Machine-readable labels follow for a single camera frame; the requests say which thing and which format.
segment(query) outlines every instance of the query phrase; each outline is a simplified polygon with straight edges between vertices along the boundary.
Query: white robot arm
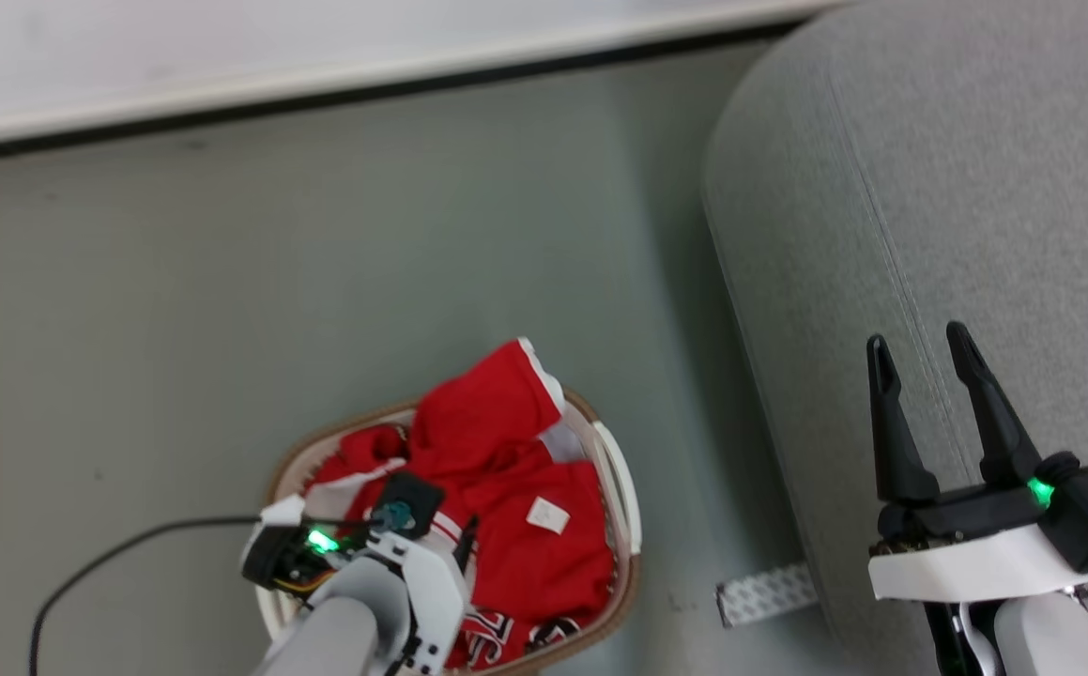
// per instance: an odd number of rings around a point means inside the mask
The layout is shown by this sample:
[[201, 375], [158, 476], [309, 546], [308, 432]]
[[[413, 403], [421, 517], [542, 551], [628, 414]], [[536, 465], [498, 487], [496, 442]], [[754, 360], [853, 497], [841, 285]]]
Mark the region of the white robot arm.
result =
[[982, 441], [982, 484], [941, 492], [901, 410], [881, 335], [868, 344], [881, 542], [878, 599], [923, 603], [945, 676], [1088, 675], [1088, 467], [1041, 460], [968, 330], [948, 325]]
[[264, 511], [244, 549], [243, 576], [289, 591], [304, 604], [255, 676], [442, 672], [470, 600], [457, 564], [468, 553], [416, 542], [437, 505], [419, 497], [434, 488], [409, 475], [397, 483], [410, 484], [411, 495], [382, 495], [378, 525], [349, 556], [329, 536], [304, 526], [302, 497], [290, 495]]

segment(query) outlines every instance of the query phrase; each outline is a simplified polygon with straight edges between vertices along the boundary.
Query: green led light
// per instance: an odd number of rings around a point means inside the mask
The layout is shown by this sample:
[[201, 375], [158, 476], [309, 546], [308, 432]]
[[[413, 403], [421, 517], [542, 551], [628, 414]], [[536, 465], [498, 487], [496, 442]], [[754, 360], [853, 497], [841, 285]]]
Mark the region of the green led light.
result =
[[1040, 503], [1042, 508], [1049, 508], [1049, 504], [1053, 502], [1053, 491], [1055, 489], [1037, 478], [1028, 479], [1028, 488], [1031, 489], [1033, 495], [1037, 496], [1037, 503]]
[[336, 552], [338, 551], [338, 543], [334, 542], [325, 533], [320, 533], [320, 531], [311, 530], [311, 533], [306, 537], [306, 542], [309, 543], [312, 550], [324, 555], [325, 552]]

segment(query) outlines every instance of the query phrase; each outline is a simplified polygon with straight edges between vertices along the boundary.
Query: gray sofa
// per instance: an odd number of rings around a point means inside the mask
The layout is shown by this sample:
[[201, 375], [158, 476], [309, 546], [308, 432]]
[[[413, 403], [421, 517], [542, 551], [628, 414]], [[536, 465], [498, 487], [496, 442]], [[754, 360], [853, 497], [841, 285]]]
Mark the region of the gray sofa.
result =
[[1088, 459], [1088, 0], [863, 3], [783, 41], [712, 140], [705, 200], [806, 556], [869, 673], [937, 673], [874, 602], [865, 342], [888, 337], [945, 489], [980, 480], [945, 323], [1042, 454]]

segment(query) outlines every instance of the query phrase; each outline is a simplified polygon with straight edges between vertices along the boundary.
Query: woven basket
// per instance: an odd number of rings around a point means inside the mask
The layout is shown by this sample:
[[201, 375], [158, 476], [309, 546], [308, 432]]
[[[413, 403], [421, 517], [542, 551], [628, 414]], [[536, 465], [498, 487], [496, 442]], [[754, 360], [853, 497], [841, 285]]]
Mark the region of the woven basket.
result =
[[[609, 637], [626, 619], [631, 609], [634, 594], [640, 585], [640, 506], [634, 495], [634, 484], [631, 472], [622, 459], [611, 431], [601, 423], [598, 415], [572, 391], [565, 390], [566, 426], [577, 432], [585, 456], [594, 463], [598, 470], [598, 482], [603, 489], [603, 504], [606, 508], [607, 543], [615, 552], [615, 580], [613, 580], [611, 600], [601, 613], [598, 619], [585, 626], [581, 632], [565, 641], [531, 652], [526, 657], [508, 664], [483, 668], [481, 675], [505, 676], [535, 673], [540, 668], [556, 664], [561, 659], [577, 654], [590, 646]], [[287, 495], [299, 493], [321, 467], [325, 458], [338, 448], [338, 440], [346, 433], [372, 427], [373, 425], [393, 422], [409, 425], [415, 419], [415, 408], [418, 402], [406, 402], [397, 406], [362, 415], [359, 418], [346, 420], [334, 427], [322, 429], [294, 446], [285, 454], [277, 471], [274, 472], [269, 491], [264, 495], [264, 504], [272, 504]], [[298, 603], [281, 591], [268, 591], [257, 587], [257, 602], [263, 624], [271, 637], [284, 628], [298, 612]]]

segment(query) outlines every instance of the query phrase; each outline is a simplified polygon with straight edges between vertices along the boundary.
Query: white trim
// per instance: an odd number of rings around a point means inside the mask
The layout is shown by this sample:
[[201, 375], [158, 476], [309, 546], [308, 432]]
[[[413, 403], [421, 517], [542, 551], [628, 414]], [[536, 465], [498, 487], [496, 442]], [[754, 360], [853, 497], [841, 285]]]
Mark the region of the white trim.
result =
[[431, 525], [431, 531], [432, 531], [432, 533], [435, 533], [435, 534], [440, 536], [441, 538], [444, 538], [445, 540], [448, 540], [449, 543], [453, 543], [453, 546], [456, 546], [456, 544], [459, 543], [459, 540], [456, 538], [456, 536], [453, 536], [453, 534], [448, 533], [448, 531], [445, 530], [440, 525], [437, 525], [437, 523], [432, 523], [432, 525]]
[[527, 359], [531, 361], [531, 368], [535, 369], [535, 376], [539, 377], [540, 384], [543, 384], [544, 390], [547, 390], [548, 398], [552, 398], [552, 405], [556, 407], [557, 413], [565, 415], [565, 406], [568, 406], [568, 404], [565, 402], [565, 389], [561, 388], [560, 381], [556, 380], [556, 377], [552, 376], [551, 372], [544, 371], [544, 366], [540, 364], [540, 359], [535, 356], [535, 346], [531, 345], [531, 342], [527, 337], [519, 337], [518, 346], [522, 347]]
[[731, 30], [806, 17], [843, 0], [750, 0], [702, 11], [635, 17], [582, 30], [503, 38], [465, 50], [428, 52], [401, 60], [296, 67], [290, 72], [257, 72], [186, 85], [156, 86], [137, 93], [101, 94], [102, 98], [49, 105], [37, 110], [0, 114], [0, 140], [156, 120], [274, 99], [388, 85], [394, 82], [461, 72], [536, 63], [536, 61], [615, 50], [663, 39]]
[[458, 523], [456, 523], [456, 519], [449, 517], [448, 515], [442, 513], [441, 511], [437, 509], [435, 511], [435, 518], [432, 518], [432, 524], [434, 526], [440, 527], [442, 530], [445, 531], [445, 533], [448, 533], [448, 536], [450, 536], [450, 539], [453, 540], [461, 539], [462, 530], [461, 527], [459, 527]]
[[360, 481], [360, 487], [362, 487], [362, 484], [368, 483], [372, 479], [380, 479], [382, 476], [388, 475], [388, 472], [394, 471], [403, 465], [406, 465], [406, 458], [390, 458], [385, 462], [385, 465], [376, 467], [376, 469], [372, 471], [356, 471], [354, 475], [341, 476], [341, 478], [332, 481], [314, 483], [311, 489], [334, 489], [336, 487], [347, 487], [347, 484], [353, 484], [358, 479], [363, 479], [363, 481]]

